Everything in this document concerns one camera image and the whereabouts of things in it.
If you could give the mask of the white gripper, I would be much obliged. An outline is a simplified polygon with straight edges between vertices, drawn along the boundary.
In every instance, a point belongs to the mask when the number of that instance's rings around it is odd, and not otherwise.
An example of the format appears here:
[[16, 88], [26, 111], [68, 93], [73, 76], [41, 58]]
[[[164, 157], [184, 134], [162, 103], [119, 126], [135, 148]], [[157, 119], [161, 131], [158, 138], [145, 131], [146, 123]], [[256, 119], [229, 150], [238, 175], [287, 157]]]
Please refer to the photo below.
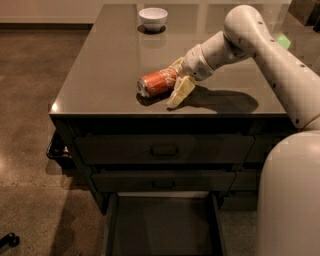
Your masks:
[[167, 101], [167, 106], [171, 109], [178, 107], [194, 90], [195, 80], [206, 80], [214, 72], [204, 58], [200, 44], [189, 50], [184, 58], [180, 57], [174, 61], [169, 68], [175, 70], [179, 75], [186, 74], [176, 80], [174, 90]]

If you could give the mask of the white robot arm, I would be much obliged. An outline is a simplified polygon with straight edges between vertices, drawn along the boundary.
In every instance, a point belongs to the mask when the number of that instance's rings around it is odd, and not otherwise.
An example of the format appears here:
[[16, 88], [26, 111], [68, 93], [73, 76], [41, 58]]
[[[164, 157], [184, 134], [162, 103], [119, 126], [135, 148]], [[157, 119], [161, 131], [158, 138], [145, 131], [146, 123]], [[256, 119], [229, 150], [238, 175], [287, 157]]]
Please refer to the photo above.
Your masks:
[[223, 65], [252, 58], [297, 132], [268, 154], [260, 178], [255, 256], [320, 256], [320, 77], [284, 49], [260, 13], [239, 5], [224, 30], [173, 63], [178, 80], [167, 105], [175, 108], [195, 83]]

